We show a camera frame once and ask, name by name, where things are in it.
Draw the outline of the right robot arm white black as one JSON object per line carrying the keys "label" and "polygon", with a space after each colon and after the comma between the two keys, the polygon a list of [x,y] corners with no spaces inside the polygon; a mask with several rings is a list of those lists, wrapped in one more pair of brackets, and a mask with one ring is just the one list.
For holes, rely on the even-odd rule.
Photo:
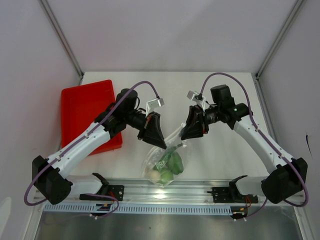
{"label": "right robot arm white black", "polygon": [[209,132],[211,124],[222,122],[241,136],[258,155],[268,176],[237,177],[230,181],[228,196],[239,202],[246,195],[264,196],[273,204],[304,190],[308,164],[303,158],[295,159],[283,150],[269,135],[264,133],[253,118],[249,106],[235,103],[230,88],[223,84],[210,89],[213,104],[205,107],[206,99],[196,91],[189,91],[187,98],[196,104],[189,107],[185,126],[179,136],[181,140],[202,138]]}

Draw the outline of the clear zip top bag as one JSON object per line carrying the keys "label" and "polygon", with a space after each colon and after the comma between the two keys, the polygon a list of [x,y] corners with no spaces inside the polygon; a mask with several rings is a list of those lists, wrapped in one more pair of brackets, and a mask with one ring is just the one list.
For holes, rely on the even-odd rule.
{"label": "clear zip top bag", "polygon": [[182,123],[164,139],[166,149],[154,146],[146,155],[141,168],[141,177],[152,184],[164,188],[176,180],[186,170],[191,158],[192,145],[181,139]]}

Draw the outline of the green round lime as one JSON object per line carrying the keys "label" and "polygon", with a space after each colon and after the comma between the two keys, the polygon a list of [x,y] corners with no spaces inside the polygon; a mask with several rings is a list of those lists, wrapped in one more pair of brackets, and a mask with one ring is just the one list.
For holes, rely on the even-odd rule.
{"label": "green round lime", "polygon": [[174,174],[171,171],[164,171],[161,173],[160,182],[162,184],[167,184],[174,180]]}

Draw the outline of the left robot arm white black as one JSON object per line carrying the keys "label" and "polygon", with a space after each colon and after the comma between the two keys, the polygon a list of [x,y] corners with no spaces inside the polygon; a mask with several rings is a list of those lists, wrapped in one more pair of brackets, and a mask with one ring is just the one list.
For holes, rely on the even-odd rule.
{"label": "left robot arm white black", "polygon": [[53,205],[65,200],[74,186],[67,179],[72,170],[127,126],[138,130],[138,140],[161,149],[167,148],[160,127],[160,114],[155,112],[155,108],[164,105],[164,100],[157,96],[148,101],[145,111],[136,108],[139,100],[138,93],[132,88],[122,89],[115,102],[100,113],[77,138],[47,158],[39,155],[32,161],[32,185],[45,200]]}

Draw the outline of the green bell pepper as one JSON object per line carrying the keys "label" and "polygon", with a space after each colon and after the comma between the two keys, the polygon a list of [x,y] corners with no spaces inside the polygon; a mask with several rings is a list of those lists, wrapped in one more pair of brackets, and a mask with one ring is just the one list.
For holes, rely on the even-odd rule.
{"label": "green bell pepper", "polygon": [[179,175],[184,171],[182,158],[176,151],[170,154],[166,165],[174,175]]}

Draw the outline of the green chili pepper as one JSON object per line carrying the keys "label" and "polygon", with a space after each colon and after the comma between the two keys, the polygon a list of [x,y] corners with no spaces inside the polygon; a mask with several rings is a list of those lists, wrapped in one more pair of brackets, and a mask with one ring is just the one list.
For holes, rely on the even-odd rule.
{"label": "green chili pepper", "polygon": [[160,160],[154,165],[154,167],[152,168],[153,170],[157,170],[159,172],[161,172],[163,169],[167,169],[169,170],[169,160],[172,158],[173,153],[175,152],[175,150],[173,151],[168,151],[167,153],[165,153]]}

